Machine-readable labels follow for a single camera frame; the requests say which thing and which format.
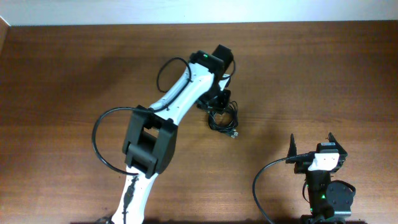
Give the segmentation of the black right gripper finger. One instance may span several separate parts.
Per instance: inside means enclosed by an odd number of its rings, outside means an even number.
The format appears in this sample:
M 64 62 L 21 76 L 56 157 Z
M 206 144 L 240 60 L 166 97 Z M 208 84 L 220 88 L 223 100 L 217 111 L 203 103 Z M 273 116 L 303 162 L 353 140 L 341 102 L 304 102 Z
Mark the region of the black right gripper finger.
M 334 135 L 332 133 L 328 133 L 328 140 L 329 140 L 329 142 L 335 143 L 337 148 L 341 147 L 341 145 L 338 143 L 338 141 L 335 139 L 335 137 L 334 137 Z
M 286 164 L 293 164 L 293 158 L 297 155 L 297 147 L 296 147 L 296 143 L 295 143 L 295 138 L 294 138 L 294 134 L 292 133 L 290 135 L 290 143 L 289 143 L 289 150 L 287 153 L 287 160 L 286 160 Z

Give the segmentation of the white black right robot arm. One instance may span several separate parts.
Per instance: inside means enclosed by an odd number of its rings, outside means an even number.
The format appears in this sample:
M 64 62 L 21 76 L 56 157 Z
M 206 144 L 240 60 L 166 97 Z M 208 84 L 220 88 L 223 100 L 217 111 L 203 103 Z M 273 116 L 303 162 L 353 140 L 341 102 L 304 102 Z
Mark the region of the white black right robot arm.
M 342 180 L 332 180 L 348 153 L 332 133 L 327 142 L 317 144 L 315 151 L 297 154 L 294 135 L 290 135 L 287 163 L 294 164 L 295 174 L 304 174 L 302 193 L 308 192 L 310 214 L 302 215 L 300 223 L 345 223 L 351 216 L 356 189 Z

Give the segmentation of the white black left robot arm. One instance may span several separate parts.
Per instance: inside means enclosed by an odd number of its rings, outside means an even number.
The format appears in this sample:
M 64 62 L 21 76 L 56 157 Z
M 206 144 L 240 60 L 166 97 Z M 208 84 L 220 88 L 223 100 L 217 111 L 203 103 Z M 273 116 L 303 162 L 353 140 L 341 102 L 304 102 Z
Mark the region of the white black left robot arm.
M 223 45 L 212 54 L 199 50 L 191 54 L 183 75 L 161 99 L 132 113 L 123 144 L 126 181 L 110 223 L 143 222 L 155 179 L 174 156 L 183 117 L 193 105 L 209 113 L 226 111 L 231 94 L 226 71 L 233 63 L 231 49 Z

